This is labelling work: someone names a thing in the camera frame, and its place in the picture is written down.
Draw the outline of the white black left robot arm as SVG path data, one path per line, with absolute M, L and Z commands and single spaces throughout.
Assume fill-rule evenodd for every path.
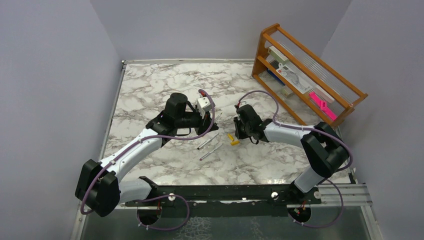
M 130 143 L 100 161 L 89 159 L 83 164 L 75 189 L 82 215 L 96 213 L 105 217 L 120 203 L 133 199 L 147 206 L 155 203 L 157 191 L 147 183 L 121 181 L 141 160 L 170 140 L 187 141 L 188 138 L 178 135 L 179 129 L 194 129 L 196 139 L 219 129 L 212 97 L 203 89 L 198 92 L 201 97 L 196 99 L 195 106 L 185 94 L 172 93 L 164 109 Z

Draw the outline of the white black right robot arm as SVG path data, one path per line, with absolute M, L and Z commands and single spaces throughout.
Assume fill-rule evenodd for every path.
M 350 157 L 344 142 L 325 122 L 315 126 L 300 126 L 276 123 L 273 119 L 262 120 L 249 105 L 236 107 L 234 117 L 235 136 L 239 140 L 283 143 L 303 148 L 309 166 L 290 184 L 289 199 L 300 204 L 309 196 L 309 191 L 330 178 Z

